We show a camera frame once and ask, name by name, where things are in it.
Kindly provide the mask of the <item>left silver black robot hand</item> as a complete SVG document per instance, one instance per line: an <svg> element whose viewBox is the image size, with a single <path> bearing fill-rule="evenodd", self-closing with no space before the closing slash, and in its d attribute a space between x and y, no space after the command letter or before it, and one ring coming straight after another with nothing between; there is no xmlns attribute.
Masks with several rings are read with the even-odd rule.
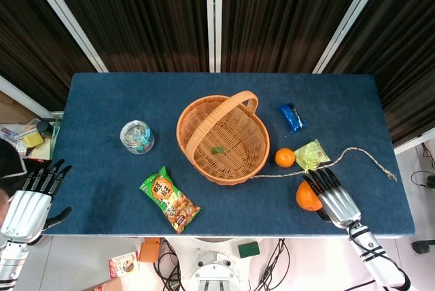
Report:
<svg viewBox="0 0 435 291"><path fill-rule="evenodd" d="M23 186L9 200L9 208L1 224L1 235L14 243L32 243L42 232L60 224L71 213L64 208L58 215L49 217L52 201L71 169L60 159L53 165L39 166L30 172Z"/></svg>

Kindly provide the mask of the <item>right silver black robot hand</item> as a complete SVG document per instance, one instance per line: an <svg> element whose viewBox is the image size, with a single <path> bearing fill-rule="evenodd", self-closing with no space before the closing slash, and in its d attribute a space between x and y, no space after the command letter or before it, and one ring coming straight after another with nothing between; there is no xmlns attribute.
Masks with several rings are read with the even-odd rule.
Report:
<svg viewBox="0 0 435 291"><path fill-rule="evenodd" d="M303 178L318 197L321 210L333 225L348 229L361 220L360 209L330 169L309 170L309 174L303 175Z"/></svg>

